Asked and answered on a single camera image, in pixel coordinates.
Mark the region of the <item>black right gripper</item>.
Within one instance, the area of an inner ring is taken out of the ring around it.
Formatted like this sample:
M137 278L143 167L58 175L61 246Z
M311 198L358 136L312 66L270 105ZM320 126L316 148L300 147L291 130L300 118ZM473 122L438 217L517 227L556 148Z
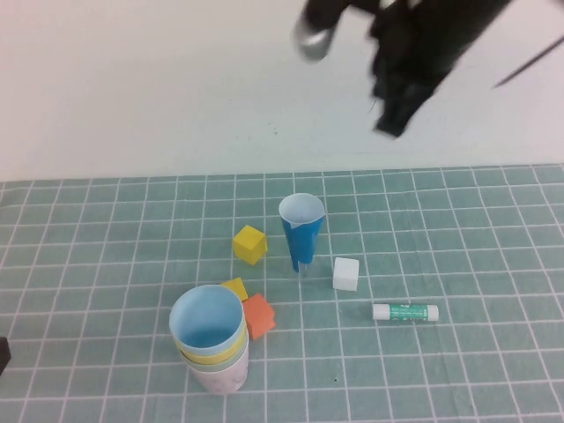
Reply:
M378 2L369 34L377 42L373 96L383 102L375 129L399 137L424 98L393 96L410 85L434 90L458 61L458 2Z

